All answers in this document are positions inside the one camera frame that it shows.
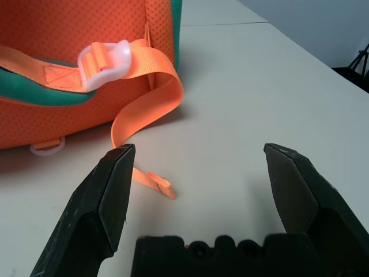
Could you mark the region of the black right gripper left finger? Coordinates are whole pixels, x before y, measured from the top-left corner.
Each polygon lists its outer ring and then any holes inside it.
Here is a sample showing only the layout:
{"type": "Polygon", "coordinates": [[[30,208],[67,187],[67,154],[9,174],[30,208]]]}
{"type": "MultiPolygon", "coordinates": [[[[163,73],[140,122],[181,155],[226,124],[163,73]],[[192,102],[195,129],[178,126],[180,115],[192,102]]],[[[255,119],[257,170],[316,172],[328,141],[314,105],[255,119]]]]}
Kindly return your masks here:
{"type": "Polygon", "coordinates": [[[134,144],[107,152],[71,195],[31,276],[97,276],[118,250],[129,204],[134,144]]]}

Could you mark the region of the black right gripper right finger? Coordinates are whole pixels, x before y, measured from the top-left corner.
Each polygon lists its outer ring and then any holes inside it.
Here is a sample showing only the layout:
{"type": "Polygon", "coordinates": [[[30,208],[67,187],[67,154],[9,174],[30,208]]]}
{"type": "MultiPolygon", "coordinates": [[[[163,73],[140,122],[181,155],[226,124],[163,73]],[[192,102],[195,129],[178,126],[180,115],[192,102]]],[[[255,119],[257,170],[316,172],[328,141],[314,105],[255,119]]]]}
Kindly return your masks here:
{"type": "Polygon", "coordinates": [[[335,187],[297,151],[273,143],[263,151],[285,231],[309,237],[326,276],[368,276],[368,232],[335,187]]]}

